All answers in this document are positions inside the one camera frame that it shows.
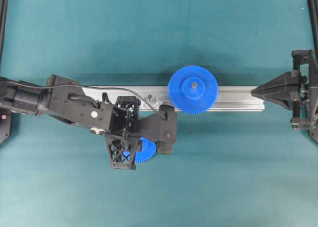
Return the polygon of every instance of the screw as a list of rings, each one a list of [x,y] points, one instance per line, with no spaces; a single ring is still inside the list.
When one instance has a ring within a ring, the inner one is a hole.
[[[195,89],[197,86],[198,86],[198,83],[197,83],[197,82],[193,82],[193,83],[191,84],[191,87],[192,87],[193,89]]]

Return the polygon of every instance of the black cable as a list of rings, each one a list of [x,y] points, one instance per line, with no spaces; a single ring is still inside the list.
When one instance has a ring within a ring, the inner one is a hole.
[[[123,90],[126,92],[130,92],[132,94],[134,94],[135,96],[137,96],[138,98],[140,98],[143,102],[145,102],[149,108],[151,108],[152,111],[154,111],[155,113],[159,114],[161,117],[163,117],[163,119],[166,120],[165,116],[161,113],[159,113],[158,111],[156,111],[155,108],[153,108],[153,106],[146,101],[143,97],[141,97],[138,93],[134,92],[131,89],[126,89],[126,88],[120,88],[120,87],[94,87],[94,86],[87,86],[87,85],[81,85],[81,84],[59,84],[59,85],[53,85],[53,86],[32,86],[32,85],[27,85],[27,84],[21,84],[19,82],[15,82],[15,81],[6,81],[7,83],[10,84],[15,84],[18,86],[22,86],[25,88],[31,88],[31,89],[54,89],[54,88],[61,88],[61,87],[79,87],[79,88],[87,88],[87,89],[108,89],[108,90]]]
[[[308,1],[310,20],[312,24],[315,54],[316,54],[316,57],[318,57],[318,15],[317,15],[318,4],[317,4],[317,0],[307,0],[307,1]]]

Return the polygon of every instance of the white dot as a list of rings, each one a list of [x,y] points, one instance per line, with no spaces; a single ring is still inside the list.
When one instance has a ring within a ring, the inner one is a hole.
[[[93,118],[96,118],[96,117],[98,116],[98,113],[97,113],[96,111],[93,111],[93,112],[91,113],[91,116],[92,116]]]

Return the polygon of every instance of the blue gear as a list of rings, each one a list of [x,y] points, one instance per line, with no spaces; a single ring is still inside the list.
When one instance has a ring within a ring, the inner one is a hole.
[[[218,83],[210,71],[200,66],[186,66],[170,78],[168,94],[174,106],[189,114],[208,110],[217,100]]]
[[[136,152],[136,157],[135,157],[135,163],[140,163],[140,162],[144,162],[144,161],[148,161],[150,158],[152,158],[155,153],[156,153],[156,144],[144,137],[141,137],[140,140],[143,141],[143,146],[142,146],[142,150]],[[129,160],[129,151],[125,151],[124,155],[127,157],[127,159]]]

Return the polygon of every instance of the bolt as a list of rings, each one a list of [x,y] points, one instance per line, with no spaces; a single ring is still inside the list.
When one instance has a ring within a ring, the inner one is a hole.
[[[198,86],[198,83],[197,83],[197,82],[193,82],[193,83],[191,84],[191,87],[192,87],[193,89],[195,89],[197,86]]]
[[[92,111],[90,115],[92,116],[92,118],[97,118],[98,113],[96,111]]]

